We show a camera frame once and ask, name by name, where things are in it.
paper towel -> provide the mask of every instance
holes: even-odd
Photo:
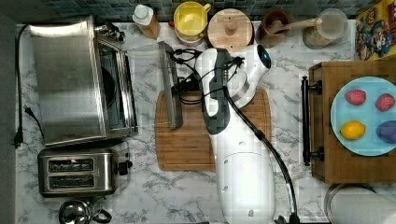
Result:
[[[396,203],[368,189],[344,187],[328,202],[333,224],[395,224]]]

spatula handle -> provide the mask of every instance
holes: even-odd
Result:
[[[305,27],[310,27],[310,26],[316,26],[321,23],[322,23],[321,18],[314,18],[314,19],[306,20],[306,21],[297,21],[297,22],[285,25],[285,30],[289,30],[292,28],[305,28]]]

wooden spoon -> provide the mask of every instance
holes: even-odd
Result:
[[[306,21],[297,21],[286,25],[284,25],[281,21],[273,21],[273,23],[271,23],[271,25],[268,26],[268,31],[274,34],[282,30],[289,30],[291,28],[305,28],[309,26],[316,26],[321,23],[322,23],[321,18],[315,18]]]

yellow cup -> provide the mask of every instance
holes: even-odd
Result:
[[[194,41],[205,35],[207,26],[207,12],[211,6],[202,6],[196,2],[185,2],[175,12],[174,22],[178,34],[188,40]]]

kettle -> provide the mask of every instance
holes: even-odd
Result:
[[[62,204],[59,209],[61,224],[89,224],[92,220],[98,223],[109,223],[111,215],[103,208],[102,197],[82,197],[71,199]]]

